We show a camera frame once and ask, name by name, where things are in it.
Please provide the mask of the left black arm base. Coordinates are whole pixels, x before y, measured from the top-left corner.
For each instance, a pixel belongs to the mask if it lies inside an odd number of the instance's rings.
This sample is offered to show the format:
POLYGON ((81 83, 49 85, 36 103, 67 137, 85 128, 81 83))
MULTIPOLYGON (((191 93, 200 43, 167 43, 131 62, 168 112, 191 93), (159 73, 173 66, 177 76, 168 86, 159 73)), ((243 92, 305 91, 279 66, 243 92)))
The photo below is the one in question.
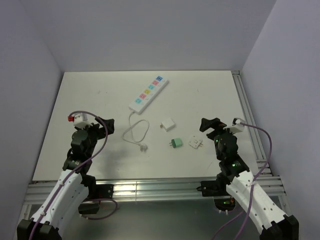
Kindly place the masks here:
POLYGON ((89 195, 78 207, 81 215, 95 215, 100 210, 102 201, 109 202, 113 199, 113 184, 97 184, 94 188, 89 189, 89 195))

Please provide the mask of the white square plug adapter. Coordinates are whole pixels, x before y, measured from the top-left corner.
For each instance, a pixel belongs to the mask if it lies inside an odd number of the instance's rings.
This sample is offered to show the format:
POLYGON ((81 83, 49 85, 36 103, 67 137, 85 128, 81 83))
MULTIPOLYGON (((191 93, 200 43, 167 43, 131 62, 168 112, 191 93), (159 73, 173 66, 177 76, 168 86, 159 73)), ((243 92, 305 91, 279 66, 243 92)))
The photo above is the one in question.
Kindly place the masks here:
POLYGON ((160 128, 165 130, 166 132, 170 131, 176 126, 176 124, 172 120, 162 121, 160 124, 160 128))

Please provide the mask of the green plug adapter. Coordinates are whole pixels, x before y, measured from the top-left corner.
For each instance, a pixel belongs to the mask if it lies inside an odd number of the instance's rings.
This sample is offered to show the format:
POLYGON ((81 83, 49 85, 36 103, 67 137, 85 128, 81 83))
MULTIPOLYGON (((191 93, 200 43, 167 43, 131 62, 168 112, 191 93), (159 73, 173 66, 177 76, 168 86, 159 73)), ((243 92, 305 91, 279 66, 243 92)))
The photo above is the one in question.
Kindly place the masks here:
POLYGON ((176 149, 176 148, 180 148, 183 146, 183 141, 181 138, 177 137, 177 138, 173 138, 170 140, 169 146, 176 149))

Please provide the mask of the white plug with switch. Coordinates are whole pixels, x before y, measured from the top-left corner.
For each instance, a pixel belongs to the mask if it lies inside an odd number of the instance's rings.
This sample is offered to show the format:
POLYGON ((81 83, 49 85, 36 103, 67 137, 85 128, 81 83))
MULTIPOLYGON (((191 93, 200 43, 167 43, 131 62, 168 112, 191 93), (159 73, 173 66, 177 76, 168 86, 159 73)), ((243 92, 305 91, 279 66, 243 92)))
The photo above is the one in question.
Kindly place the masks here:
POLYGON ((203 146, 203 139, 197 135, 191 135, 187 141, 188 145, 193 149, 198 149, 203 146))

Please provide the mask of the white colourful power strip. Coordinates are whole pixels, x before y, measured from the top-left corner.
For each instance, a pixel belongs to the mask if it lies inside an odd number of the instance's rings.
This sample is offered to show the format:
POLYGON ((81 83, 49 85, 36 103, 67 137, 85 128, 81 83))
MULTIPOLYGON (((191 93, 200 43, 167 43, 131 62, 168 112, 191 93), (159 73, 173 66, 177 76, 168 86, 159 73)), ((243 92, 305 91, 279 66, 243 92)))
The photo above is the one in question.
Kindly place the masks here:
POLYGON ((129 105, 135 114, 142 114, 157 95, 169 84, 169 79, 157 76, 129 105))

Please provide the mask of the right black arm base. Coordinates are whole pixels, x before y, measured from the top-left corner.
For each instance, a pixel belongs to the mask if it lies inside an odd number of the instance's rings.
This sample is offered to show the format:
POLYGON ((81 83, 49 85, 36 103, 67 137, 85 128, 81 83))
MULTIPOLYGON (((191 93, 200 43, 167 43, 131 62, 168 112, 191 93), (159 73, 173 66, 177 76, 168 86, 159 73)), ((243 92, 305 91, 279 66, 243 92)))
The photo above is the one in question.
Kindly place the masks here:
POLYGON ((226 192, 226 184, 222 180, 201 181, 196 190, 202 197, 213 197, 214 205, 220 211, 232 211, 236 207, 236 200, 226 192))

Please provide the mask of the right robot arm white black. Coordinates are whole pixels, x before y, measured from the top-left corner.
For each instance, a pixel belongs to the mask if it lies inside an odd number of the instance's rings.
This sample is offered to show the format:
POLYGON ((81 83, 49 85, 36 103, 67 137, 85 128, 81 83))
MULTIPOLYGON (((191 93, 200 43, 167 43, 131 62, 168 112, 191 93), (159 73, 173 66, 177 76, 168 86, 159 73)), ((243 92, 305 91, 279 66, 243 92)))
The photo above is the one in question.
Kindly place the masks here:
POLYGON ((261 240, 297 240, 299 222, 294 215, 287 215, 258 184, 258 176, 238 154, 237 133, 243 132, 247 123, 234 118, 228 126, 219 118, 201 119, 199 130, 213 131, 206 136, 214 142, 216 158, 221 172, 215 180, 201 181, 197 191, 203 197, 231 196, 251 219, 261 240))

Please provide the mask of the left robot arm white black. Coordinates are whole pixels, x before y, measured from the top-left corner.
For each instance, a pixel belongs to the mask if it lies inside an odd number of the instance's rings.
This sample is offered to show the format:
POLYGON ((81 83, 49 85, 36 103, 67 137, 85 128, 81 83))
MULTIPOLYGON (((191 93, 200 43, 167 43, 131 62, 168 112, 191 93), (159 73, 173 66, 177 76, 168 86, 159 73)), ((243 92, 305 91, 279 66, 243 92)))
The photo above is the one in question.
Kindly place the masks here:
POLYGON ((99 140, 106 141, 115 131, 115 120, 95 116, 88 122, 86 113, 69 115, 75 132, 71 136, 62 172, 41 207, 17 226, 19 240, 61 240, 73 214, 85 200, 95 201, 98 194, 96 178, 88 175, 99 140))

